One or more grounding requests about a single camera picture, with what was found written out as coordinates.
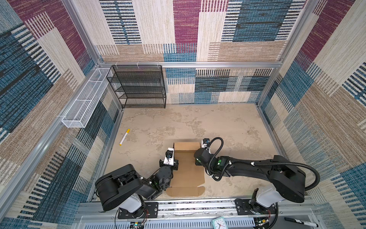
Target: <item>flattened cardboard box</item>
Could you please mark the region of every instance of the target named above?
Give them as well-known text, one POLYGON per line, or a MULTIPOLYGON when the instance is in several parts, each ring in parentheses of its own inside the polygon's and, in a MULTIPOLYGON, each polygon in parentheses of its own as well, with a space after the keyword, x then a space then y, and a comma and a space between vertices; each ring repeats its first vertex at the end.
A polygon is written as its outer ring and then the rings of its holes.
POLYGON ((175 142, 174 159, 179 161, 177 171, 166 193, 171 197, 200 196, 205 192, 204 167, 195 165, 194 153, 200 148, 199 142, 175 142))

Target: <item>white wire basket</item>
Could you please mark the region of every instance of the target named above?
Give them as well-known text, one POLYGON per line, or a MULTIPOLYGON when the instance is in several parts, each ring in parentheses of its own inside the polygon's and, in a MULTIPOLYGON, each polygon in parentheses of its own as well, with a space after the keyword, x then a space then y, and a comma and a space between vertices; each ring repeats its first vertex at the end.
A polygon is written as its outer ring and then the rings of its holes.
POLYGON ((85 128, 112 77, 109 68, 98 68, 62 118, 67 128, 85 128))

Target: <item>clock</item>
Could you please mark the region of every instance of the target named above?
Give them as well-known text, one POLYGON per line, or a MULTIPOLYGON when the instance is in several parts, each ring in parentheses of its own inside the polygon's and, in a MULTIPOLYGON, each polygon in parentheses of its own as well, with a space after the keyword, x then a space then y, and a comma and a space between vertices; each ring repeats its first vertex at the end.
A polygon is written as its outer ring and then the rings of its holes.
POLYGON ((228 229, 228 227, 226 226, 224 217, 219 217, 217 219, 214 219, 212 221, 212 224, 213 224, 214 229, 228 229))

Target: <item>wire mesh shelf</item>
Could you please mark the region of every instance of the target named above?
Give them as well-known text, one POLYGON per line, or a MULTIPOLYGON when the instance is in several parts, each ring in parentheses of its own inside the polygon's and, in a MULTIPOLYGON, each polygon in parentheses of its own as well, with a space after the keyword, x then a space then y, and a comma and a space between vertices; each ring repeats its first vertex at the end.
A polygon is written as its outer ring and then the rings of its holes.
POLYGON ((113 65, 107 80, 123 108, 165 108, 167 95, 160 65, 113 65))
POLYGON ((67 128, 86 127, 108 85, 108 76, 112 76, 112 72, 109 68, 98 68, 93 73, 78 97, 72 103, 70 109, 62 118, 62 123, 67 128))

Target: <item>yellow marker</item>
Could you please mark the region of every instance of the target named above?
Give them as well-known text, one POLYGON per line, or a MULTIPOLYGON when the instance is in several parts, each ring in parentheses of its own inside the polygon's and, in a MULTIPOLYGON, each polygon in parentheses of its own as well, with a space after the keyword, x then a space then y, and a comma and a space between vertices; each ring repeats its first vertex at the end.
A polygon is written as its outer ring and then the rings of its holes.
POLYGON ((126 133, 124 134, 124 136, 123 136, 123 138, 122 138, 122 140, 121 140, 121 142, 119 143, 119 145, 122 145, 122 142, 124 141, 124 139, 126 138, 126 136, 127 136, 127 134, 130 132, 130 129, 128 129, 127 131, 126 131, 126 133))

